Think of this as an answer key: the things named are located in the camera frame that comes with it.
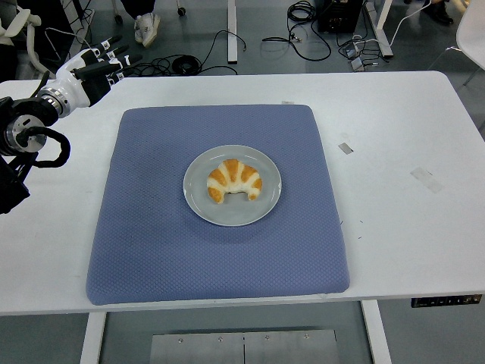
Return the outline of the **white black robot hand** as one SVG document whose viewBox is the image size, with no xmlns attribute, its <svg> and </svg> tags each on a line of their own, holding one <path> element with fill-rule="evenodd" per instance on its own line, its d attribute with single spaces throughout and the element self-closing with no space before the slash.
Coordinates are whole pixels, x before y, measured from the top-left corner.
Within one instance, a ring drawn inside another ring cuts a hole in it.
<svg viewBox="0 0 485 364">
<path fill-rule="evenodd" d="M 120 36 L 112 36 L 84 49 L 62 65 L 55 79 L 41 88 L 38 97 L 52 101 L 63 118 L 77 108 L 91 107 L 111 88 L 133 74 L 141 54 L 128 53 L 129 46 L 116 46 Z"/>
</svg>

